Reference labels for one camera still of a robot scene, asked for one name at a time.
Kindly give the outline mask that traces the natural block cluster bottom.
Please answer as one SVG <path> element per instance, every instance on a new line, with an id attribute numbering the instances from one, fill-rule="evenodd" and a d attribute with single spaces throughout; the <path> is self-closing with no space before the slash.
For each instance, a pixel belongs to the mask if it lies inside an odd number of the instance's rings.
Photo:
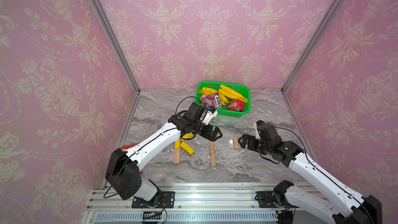
<path id="1" fill-rule="evenodd" d="M 212 167 L 216 166 L 216 156 L 214 152 L 210 153 L 210 164 Z"/>

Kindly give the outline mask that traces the natural wooden block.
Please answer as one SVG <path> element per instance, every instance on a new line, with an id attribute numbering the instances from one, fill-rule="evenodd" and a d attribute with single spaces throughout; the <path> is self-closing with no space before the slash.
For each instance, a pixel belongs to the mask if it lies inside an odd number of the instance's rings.
<path id="1" fill-rule="evenodd" d="M 174 149 L 174 164 L 180 163 L 180 148 Z"/>

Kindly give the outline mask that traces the natural block cluster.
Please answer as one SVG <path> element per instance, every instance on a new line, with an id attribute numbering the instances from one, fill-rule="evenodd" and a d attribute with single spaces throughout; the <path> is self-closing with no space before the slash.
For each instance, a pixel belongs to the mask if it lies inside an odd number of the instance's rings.
<path id="1" fill-rule="evenodd" d="M 233 137 L 233 146 L 235 149 L 239 149 L 239 142 L 237 137 Z"/>
<path id="2" fill-rule="evenodd" d="M 216 156 L 214 152 L 210 153 L 210 164 L 212 167 L 216 166 Z"/>

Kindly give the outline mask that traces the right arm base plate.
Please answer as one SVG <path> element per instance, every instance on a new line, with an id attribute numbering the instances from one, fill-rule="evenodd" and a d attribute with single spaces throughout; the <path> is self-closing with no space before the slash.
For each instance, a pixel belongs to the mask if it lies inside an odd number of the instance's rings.
<path id="1" fill-rule="evenodd" d="M 273 191 L 258 191 L 255 196 L 260 208 L 290 209 L 292 205 L 280 193 Z"/>

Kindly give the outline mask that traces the yellow block diagonal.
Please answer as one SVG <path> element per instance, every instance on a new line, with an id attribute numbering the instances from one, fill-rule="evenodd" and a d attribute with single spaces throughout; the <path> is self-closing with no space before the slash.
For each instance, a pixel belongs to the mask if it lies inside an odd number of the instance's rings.
<path id="1" fill-rule="evenodd" d="M 175 144 L 174 144 L 174 148 L 175 148 L 175 149 L 180 149 L 180 143 L 181 143 L 181 141 L 180 141 L 180 140 L 177 140 L 177 141 L 175 142 Z"/>

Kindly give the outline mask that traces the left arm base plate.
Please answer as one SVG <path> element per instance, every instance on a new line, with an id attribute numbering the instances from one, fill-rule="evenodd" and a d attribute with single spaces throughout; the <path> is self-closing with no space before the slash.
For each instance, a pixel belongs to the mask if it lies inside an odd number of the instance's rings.
<path id="1" fill-rule="evenodd" d="M 174 191 L 162 191 L 159 194 L 155 194 L 154 198 L 149 201 L 143 198 L 134 197 L 132 202 L 132 208 L 174 208 L 175 192 Z"/>

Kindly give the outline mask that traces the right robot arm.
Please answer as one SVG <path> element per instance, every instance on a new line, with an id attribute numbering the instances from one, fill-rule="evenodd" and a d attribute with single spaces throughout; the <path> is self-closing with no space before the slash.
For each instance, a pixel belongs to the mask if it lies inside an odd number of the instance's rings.
<path id="1" fill-rule="evenodd" d="M 328 224 L 381 224 L 382 204 L 373 196 L 365 197 L 346 186 L 311 158 L 304 147 L 293 141 L 284 142 L 278 128 L 257 121 L 254 136 L 244 134 L 237 142 L 241 148 L 260 154 L 270 162 L 283 164 L 301 175 L 321 194 L 322 198 L 307 193 L 294 183 L 283 180 L 272 192 L 259 191 L 255 199 L 260 207 L 272 204 L 286 212 L 301 208 Z"/>

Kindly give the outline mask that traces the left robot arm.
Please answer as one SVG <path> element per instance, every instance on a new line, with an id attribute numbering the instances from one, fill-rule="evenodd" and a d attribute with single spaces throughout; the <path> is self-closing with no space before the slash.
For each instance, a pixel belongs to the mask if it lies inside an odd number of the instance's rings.
<path id="1" fill-rule="evenodd" d="M 199 135 L 211 142 L 221 138 L 220 129 L 209 124 L 217 114 L 214 107 L 193 102 L 188 110 L 171 116 L 149 138 L 125 151 L 114 150 L 105 173 L 106 181 L 122 200 L 136 198 L 149 207 L 161 205 L 161 189 L 151 180 L 142 179 L 141 171 L 163 149 L 186 134 Z"/>

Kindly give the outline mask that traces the natural block cluster horizontal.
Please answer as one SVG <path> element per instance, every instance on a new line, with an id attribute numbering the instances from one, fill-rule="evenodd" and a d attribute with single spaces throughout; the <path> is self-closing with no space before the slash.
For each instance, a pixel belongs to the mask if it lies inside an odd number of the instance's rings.
<path id="1" fill-rule="evenodd" d="M 215 142 L 209 142 L 210 153 L 215 153 Z"/>

